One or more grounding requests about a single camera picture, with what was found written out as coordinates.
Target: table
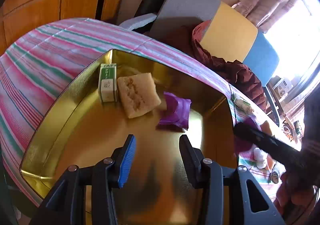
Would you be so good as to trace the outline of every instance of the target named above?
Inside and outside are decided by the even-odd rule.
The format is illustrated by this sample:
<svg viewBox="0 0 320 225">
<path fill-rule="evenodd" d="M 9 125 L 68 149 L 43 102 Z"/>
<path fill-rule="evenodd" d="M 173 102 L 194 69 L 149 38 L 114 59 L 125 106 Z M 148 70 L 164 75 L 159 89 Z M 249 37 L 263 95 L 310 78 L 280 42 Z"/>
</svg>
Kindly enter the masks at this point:
<svg viewBox="0 0 320 225">
<path fill-rule="evenodd" d="M 119 49 L 161 62 L 184 72 L 225 95 L 233 124 L 247 116 L 232 100 L 237 93 L 255 110 L 259 124 L 268 120 L 277 138 L 286 136 L 240 91 L 183 52 L 136 32 L 90 18 L 73 18 L 40 26 L 19 38 L 0 57 L 0 142 L 4 166 L 20 190 L 36 205 L 42 199 L 19 172 L 23 154 L 37 126 L 55 99 L 91 62 L 110 49 Z M 252 169 L 271 199 L 278 186 L 268 174 L 250 165 L 251 152 L 239 163 Z"/>
</svg>

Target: blue chair backrest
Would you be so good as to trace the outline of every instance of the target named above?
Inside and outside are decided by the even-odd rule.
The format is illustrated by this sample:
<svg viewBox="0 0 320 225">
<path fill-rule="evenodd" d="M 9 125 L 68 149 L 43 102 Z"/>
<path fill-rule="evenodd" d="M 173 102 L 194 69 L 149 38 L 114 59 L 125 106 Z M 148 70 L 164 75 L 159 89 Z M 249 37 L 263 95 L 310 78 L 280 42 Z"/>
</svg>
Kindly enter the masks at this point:
<svg viewBox="0 0 320 225">
<path fill-rule="evenodd" d="M 244 58 L 243 64 L 247 65 L 259 78 L 263 87 L 275 72 L 279 64 L 279 56 L 261 31 L 258 31 L 257 38 Z"/>
</svg>

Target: gray chair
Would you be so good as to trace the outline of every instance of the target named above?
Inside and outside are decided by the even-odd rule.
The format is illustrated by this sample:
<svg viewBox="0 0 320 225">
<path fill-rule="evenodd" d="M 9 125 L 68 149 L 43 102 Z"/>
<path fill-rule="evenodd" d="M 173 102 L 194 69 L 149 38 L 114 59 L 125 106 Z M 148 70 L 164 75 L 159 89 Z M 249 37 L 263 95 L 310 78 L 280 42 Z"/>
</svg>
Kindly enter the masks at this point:
<svg viewBox="0 0 320 225">
<path fill-rule="evenodd" d="M 181 26 L 194 26 L 202 23 L 203 21 L 212 19 L 215 16 L 220 6 L 220 3 L 220 0 L 164 0 L 164 3 L 161 9 L 159 10 L 158 14 L 150 13 L 135 18 L 131 18 L 121 23 L 120 26 L 128 30 L 133 30 L 153 22 L 148 36 L 160 41 L 163 40 L 169 32 L 172 32 L 174 29 L 180 28 Z M 250 57 L 247 59 L 247 61 L 250 65 L 246 63 L 245 64 L 250 67 L 252 66 L 251 62 L 254 61 L 254 53 L 252 51 L 248 54 L 250 55 Z M 261 78 L 261 76 L 263 76 L 263 71 L 261 71 L 260 68 L 261 67 L 258 67 L 258 70 L 256 71 L 257 73 L 254 72 L 258 76 L 258 78 Z M 268 88 L 265 86 L 265 84 L 263 89 L 269 101 L 272 112 L 274 114 L 275 123 L 279 126 L 280 116 L 276 109 L 276 105 L 274 104 L 271 94 Z"/>
</svg>

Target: sponge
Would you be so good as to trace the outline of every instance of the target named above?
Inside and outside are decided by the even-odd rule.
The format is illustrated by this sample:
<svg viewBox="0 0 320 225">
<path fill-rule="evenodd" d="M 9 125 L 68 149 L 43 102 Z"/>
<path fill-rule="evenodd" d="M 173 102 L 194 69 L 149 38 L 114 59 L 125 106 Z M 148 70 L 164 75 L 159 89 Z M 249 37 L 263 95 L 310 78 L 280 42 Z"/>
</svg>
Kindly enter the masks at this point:
<svg viewBox="0 0 320 225">
<path fill-rule="evenodd" d="M 161 104 L 151 73 L 119 77 L 117 83 L 128 118 L 142 116 Z"/>
</svg>

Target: bolt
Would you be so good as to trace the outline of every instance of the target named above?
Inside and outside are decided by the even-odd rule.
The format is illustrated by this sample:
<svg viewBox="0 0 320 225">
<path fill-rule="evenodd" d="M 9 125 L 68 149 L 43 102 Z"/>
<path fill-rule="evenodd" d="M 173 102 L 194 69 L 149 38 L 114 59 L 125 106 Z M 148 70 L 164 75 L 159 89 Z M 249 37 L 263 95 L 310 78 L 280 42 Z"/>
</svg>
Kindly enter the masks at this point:
<svg viewBox="0 0 320 225">
<path fill-rule="evenodd" d="M 70 165 L 69 167 L 68 167 L 68 171 L 69 172 L 74 172 L 75 170 L 77 170 L 77 166 L 76 165 Z"/>
<path fill-rule="evenodd" d="M 210 158 L 205 158 L 202 160 L 205 164 L 212 164 L 212 160 Z"/>
<path fill-rule="evenodd" d="M 248 169 L 247 169 L 244 165 L 239 165 L 239 166 L 238 166 L 238 170 L 239 170 L 240 172 L 246 172 Z"/>
<path fill-rule="evenodd" d="M 103 159 L 103 162 L 105 164 L 112 164 L 113 160 L 112 160 L 112 158 L 108 157 L 108 158 Z"/>
</svg>

